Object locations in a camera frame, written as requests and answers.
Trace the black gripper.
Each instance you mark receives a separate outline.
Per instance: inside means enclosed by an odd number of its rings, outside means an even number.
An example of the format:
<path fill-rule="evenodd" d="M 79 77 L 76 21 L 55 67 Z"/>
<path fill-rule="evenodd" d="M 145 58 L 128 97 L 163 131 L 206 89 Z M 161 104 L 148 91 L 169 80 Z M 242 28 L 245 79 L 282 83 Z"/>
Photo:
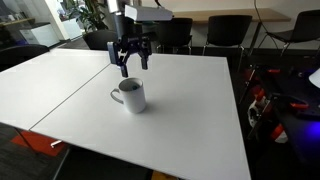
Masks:
<path fill-rule="evenodd" d="M 120 56 L 123 59 L 128 59 L 133 54 L 138 54 L 141 57 L 142 69 L 148 69 L 148 58 L 152 54 L 151 40 L 146 33 L 123 35 L 117 45 L 120 50 Z M 128 77 L 126 61 L 120 63 L 122 77 Z"/>

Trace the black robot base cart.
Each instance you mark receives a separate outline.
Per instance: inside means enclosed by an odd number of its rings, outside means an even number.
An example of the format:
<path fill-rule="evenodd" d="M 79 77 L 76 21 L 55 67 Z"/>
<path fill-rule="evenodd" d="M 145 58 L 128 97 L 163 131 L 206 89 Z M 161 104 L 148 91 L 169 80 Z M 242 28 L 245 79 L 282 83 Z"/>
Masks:
<path fill-rule="evenodd" d="M 257 66 L 249 86 L 259 86 L 257 124 L 247 135 L 260 141 L 249 154 L 253 180 L 319 180 L 320 92 L 310 68 Z"/>

